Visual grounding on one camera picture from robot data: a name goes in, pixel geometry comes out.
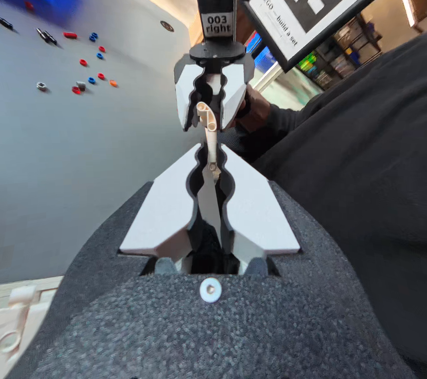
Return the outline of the person's right hand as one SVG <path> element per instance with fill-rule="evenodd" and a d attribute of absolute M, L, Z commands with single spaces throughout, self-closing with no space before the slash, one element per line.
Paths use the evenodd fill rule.
<path fill-rule="evenodd" d="M 231 127 L 241 127 L 248 133 L 262 128 L 269 116 L 271 104 L 250 84 L 246 86 L 244 98 Z"/>

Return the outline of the stack of blue bins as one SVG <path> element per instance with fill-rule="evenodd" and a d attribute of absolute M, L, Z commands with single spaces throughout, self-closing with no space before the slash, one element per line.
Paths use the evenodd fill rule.
<path fill-rule="evenodd" d="M 255 68 L 262 74 L 266 73 L 277 62 L 257 31 L 253 31 L 245 46 L 246 52 L 250 53 L 254 60 Z"/>

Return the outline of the white frame leg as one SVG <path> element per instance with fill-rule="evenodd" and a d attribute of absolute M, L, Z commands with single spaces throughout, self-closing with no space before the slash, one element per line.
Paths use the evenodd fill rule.
<path fill-rule="evenodd" d="M 281 68 L 279 62 L 276 61 L 255 84 L 254 89 L 257 90 L 259 93 L 262 93 L 272 82 L 274 82 L 283 73 L 284 71 Z"/>

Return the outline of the grey mesh chair seat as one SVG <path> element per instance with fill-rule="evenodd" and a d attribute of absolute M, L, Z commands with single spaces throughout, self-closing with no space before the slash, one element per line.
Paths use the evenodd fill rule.
<path fill-rule="evenodd" d="M 218 132 L 217 141 L 226 145 L 232 152 L 248 163 L 253 163 L 260 157 L 253 136 L 242 127 L 232 127 L 226 131 Z"/>

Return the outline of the white lego cab assembly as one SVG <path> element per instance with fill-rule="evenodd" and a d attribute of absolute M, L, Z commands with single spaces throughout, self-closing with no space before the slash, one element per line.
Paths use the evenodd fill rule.
<path fill-rule="evenodd" d="M 0 377 L 6 378 L 39 331 L 63 276 L 0 286 Z"/>

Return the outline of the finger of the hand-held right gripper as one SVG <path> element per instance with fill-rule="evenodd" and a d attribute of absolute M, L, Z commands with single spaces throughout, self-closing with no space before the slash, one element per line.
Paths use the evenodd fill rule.
<path fill-rule="evenodd" d="M 237 115 L 246 93 L 245 67 L 232 63 L 221 69 L 220 130 L 229 127 Z"/>
<path fill-rule="evenodd" d="M 195 81 L 202 76 L 204 69 L 196 63 L 176 63 L 174 67 L 177 112 L 182 129 L 186 132 L 192 125 L 189 116 L 191 96 L 195 93 Z"/>

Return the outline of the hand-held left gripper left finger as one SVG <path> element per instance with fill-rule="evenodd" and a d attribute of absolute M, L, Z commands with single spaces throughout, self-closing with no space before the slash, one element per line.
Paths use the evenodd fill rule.
<path fill-rule="evenodd" d="M 204 222 L 198 193 L 205 145 L 197 143 L 152 183 L 119 251 L 179 263 L 200 248 Z"/>

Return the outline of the storage shelf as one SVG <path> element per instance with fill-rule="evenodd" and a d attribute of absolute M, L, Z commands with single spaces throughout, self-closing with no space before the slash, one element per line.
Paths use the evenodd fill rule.
<path fill-rule="evenodd" d="M 312 80 L 324 91 L 337 85 L 383 54 L 381 40 L 373 22 L 356 14 L 313 51 Z"/>

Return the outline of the person's right forearm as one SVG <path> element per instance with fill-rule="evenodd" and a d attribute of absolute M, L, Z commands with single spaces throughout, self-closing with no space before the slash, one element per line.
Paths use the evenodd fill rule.
<path fill-rule="evenodd" d="M 309 104 L 299 111 L 281 109 L 271 104 L 265 125 L 259 130 L 249 133 L 257 144 L 260 157 L 317 111 L 317 106 Z"/>

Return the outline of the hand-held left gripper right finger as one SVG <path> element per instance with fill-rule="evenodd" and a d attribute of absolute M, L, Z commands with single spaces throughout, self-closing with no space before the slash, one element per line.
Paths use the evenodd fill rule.
<path fill-rule="evenodd" d="M 224 144 L 218 147 L 220 238 L 244 274 L 255 258 L 296 254 L 301 246 L 268 179 Z"/>

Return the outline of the green items on shelf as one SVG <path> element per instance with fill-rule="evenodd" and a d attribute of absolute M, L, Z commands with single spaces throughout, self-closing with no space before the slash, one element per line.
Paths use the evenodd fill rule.
<path fill-rule="evenodd" d="M 315 51 L 312 51 L 307 55 L 301 62 L 298 63 L 298 67 L 302 72 L 312 72 L 312 68 L 316 69 L 315 62 L 317 61 L 317 55 Z"/>

